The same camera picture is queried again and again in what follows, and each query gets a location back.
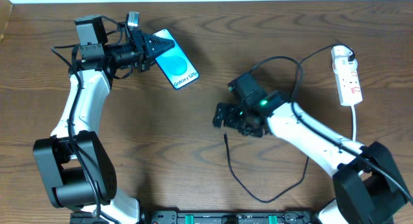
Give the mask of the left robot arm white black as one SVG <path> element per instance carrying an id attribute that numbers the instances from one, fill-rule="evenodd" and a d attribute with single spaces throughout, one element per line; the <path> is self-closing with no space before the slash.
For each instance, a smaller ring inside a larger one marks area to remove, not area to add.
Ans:
<path id="1" fill-rule="evenodd" d="M 106 20 L 76 19 L 79 42 L 65 60 L 70 79 L 65 109 L 51 135 L 34 143 L 33 155 L 50 203 L 71 210 L 72 223 L 148 223 L 138 200 L 117 186 L 99 125 L 116 72 L 149 70 L 174 42 L 142 32 L 139 14 L 130 12 L 116 23 L 117 42 L 109 43 Z"/>

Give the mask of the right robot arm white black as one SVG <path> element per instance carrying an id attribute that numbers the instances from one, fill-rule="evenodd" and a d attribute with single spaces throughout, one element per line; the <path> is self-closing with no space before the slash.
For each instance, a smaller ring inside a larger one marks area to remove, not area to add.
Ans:
<path id="1" fill-rule="evenodd" d="M 246 73 L 229 82 L 236 104 L 218 103 L 212 124 L 243 136 L 272 134 L 298 148 L 331 178 L 335 198 L 316 214 L 318 223 L 390 223 L 412 196 L 389 149 L 366 146 L 329 129 L 287 93 L 267 92 Z"/>

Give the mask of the blue Galaxy smartphone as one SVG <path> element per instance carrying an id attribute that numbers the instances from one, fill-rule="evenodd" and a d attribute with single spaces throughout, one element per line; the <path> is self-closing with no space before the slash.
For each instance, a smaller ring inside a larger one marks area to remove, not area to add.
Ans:
<path id="1" fill-rule="evenodd" d="M 154 36 L 173 40 L 175 43 L 173 48 L 156 58 L 158 67 L 175 90 L 179 90 L 199 78 L 199 72 L 167 29 L 154 33 Z"/>

